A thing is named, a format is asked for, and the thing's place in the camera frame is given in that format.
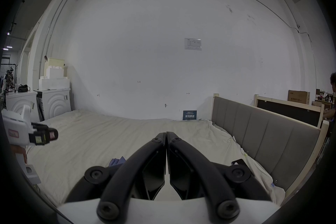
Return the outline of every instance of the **black panel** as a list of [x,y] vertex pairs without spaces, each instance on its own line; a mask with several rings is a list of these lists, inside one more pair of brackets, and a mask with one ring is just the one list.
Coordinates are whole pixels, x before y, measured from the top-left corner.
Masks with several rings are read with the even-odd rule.
[[319,123],[320,113],[317,111],[307,110],[304,108],[290,106],[286,104],[279,104],[274,102],[265,102],[258,100],[257,107],[272,111],[287,117],[294,118],[298,121],[308,123],[313,126],[317,126]]

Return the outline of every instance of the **bed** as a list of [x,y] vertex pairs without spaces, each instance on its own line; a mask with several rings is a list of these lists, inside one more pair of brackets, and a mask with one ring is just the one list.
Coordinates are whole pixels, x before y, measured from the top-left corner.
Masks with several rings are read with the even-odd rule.
[[[128,159],[158,133],[172,131],[212,162],[231,165],[234,160],[244,159],[268,191],[272,201],[280,205],[285,197],[285,189],[272,184],[272,177],[267,168],[263,168],[263,162],[255,161],[247,152],[253,149],[243,149],[239,145],[240,137],[230,135],[230,126],[222,124],[228,121],[229,113],[226,120],[221,120],[223,104],[215,98],[213,104],[213,122],[130,120],[87,110],[67,112],[43,122],[58,130],[58,140],[45,146],[29,148],[28,163],[34,165],[40,176],[40,190],[59,206],[65,202],[71,189],[89,167],[107,167],[112,158],[119,159],[121,156]],[[180,198],[170,184],[166,183],[156,200],[174,201]]]
[[265,168],[276,185],[286,191],[287,198],[312,168],[329,122],[322,121],[319,128],[259,108],[256,100],[255,106],[249,106],[214,94],[212,122],[227,130],[248,155]]

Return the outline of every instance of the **gray upholstered headboard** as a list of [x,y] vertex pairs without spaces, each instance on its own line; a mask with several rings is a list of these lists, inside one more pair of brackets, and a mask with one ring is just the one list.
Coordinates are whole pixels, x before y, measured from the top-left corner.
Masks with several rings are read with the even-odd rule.
[[220,97],[214,97],[212,122],[234,136],[285,190],[307,169],[320,135],[312,125]]

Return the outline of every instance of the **blue sign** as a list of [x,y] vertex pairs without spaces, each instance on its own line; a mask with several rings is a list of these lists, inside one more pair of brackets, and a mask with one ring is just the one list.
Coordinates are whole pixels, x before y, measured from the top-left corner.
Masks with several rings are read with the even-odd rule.
[[190,121],[195,120],[197,116],[197,110],[191,110],[191,111],[183,111],[183,120],[184,121]]

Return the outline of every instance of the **washing machine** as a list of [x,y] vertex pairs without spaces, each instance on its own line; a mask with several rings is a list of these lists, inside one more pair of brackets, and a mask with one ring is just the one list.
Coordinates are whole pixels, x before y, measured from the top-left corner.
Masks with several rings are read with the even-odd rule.
[[6,95],[6,107],[7,110],[14,111],[16,113],[22,113],[23,105],[30,106],[30,120],[31,122],[40,122],[40,117],[37,108],[36,100],[37,92],[9,92]]
[[36,92],[41,121],[71,111],[70,88]]

